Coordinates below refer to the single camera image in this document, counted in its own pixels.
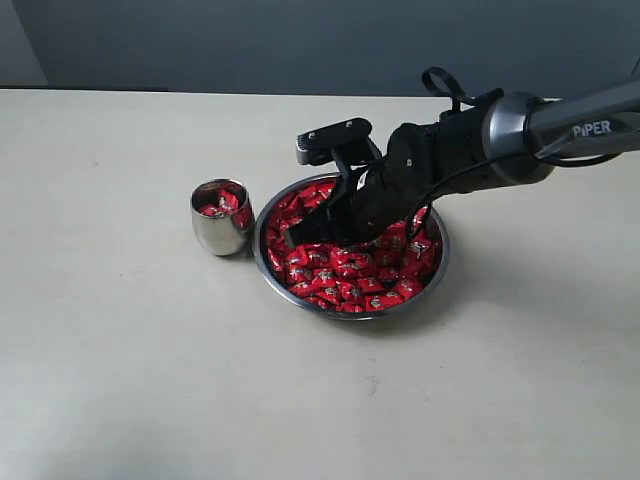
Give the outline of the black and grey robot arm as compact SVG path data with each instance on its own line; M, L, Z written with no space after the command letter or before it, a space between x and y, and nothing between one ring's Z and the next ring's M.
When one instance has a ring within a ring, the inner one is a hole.
M424 84L452 101L437 122L404 123L386 151L353 118L299 135L302 165L337 165L328 200L286 229L287 244L350 246L377 238L443 195L538 183L556 167L598 165L639 148L639 80L573 99L495 89L471 98L442 69Z

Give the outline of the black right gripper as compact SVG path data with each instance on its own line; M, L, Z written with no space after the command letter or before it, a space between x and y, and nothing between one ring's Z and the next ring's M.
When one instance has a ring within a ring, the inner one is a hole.
M405 218L434 185L433 169L414 164L376 164L330 207L319 206L284 232L290 248L339 243L347 253L371 253L375 239Z

